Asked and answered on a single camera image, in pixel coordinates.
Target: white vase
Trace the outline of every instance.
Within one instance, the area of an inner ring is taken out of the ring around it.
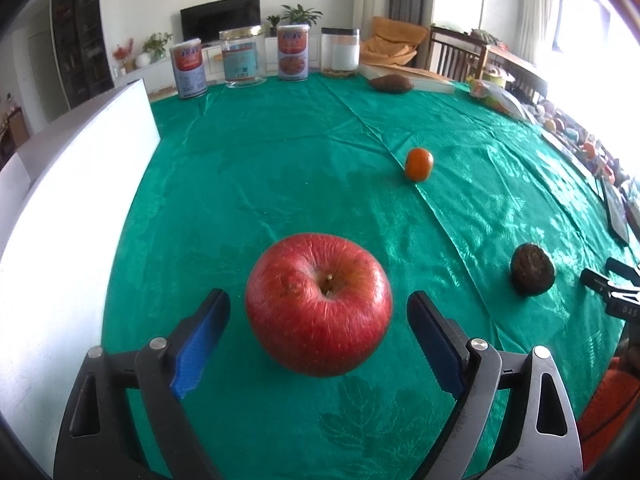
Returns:
[[[136,68],[143,68],[151,64],[151,54],[143,52],[136,58]]]

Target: table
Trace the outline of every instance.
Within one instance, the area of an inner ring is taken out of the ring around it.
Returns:
[[[540,138],[455,94],[374,92],[358,77],[270,78],[215,86],[199,99],[152,105],[161,143],[130,210],[104,317],[108,351],[168,334],[214,287],[231,320],[184,409],[227,479],[407,479],[453,407],[406,322],[425,290],[446,317],[497,349],[554,354],[575,413],[584,409],[622,323],[578,282],[608,256],[633,262],[606,232],[600,199]],[[402,173],[406,153],[434,155],[429,180]],[[375,354],[346,376],[289,372],[262,350],[244,314],[244,284],[271,243],[325,232],[367,248],[395,300]],[[524,300],[508,267],[514,248],[541,244],[556,284]],[[136,425],[154,468],[166,471],[133,392]],[[498,393],[479,452],[486,464],[506,396]]]
[[[507,72],[510,72],[515,77],[513,84],[531,97],[534,102],[538,102],[536,94],[546,98],[549,84],[546,81],[546,76],[537,67],[496,45],[488,44],[486,52],[493,63],[503,66],[507,69]]]

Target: plastic bag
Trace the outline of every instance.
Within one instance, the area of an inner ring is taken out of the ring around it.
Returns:
[[[469,89],[472,97],[480,99],[489,108],[508,115],[512,119],[536,124],[531,113],[526,111],[513,95],[497,84],[472,79],[469,81]]]

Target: jar lid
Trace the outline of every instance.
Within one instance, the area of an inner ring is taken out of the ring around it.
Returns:
[[[237,38],[245,38],[247,36],[259,36],[262,34],[262,26],[254,25],[253,27],[231,28],[220,32],[221,40],[236,40]]]
[[[360,34],[359,28],[322,28],[323,34],[330,34],[331,36],[356,36]]]
[[[290,25],[278,25],[278,30],[283,28],[284,30],[309,30],[311,26],[308,23],[291,23]]]
[[[186,46],[195,46],[197,44],[201,44],[200,38],[193,38],[192,40],[183,41],[182,43],[178,43],[169,47],[169,50],[180,50],[181,48],[185,48]]]

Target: brown round fruit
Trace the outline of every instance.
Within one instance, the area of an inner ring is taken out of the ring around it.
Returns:
[[[556,280],[551,258],[536,244],[522,244],[511,258],[511,282],[519,294],[538,296],[548,291]]]
[[[414,148],[406,156],[404,174],[413,182],[427,180],[433,169],[433,155],[424,148]]]

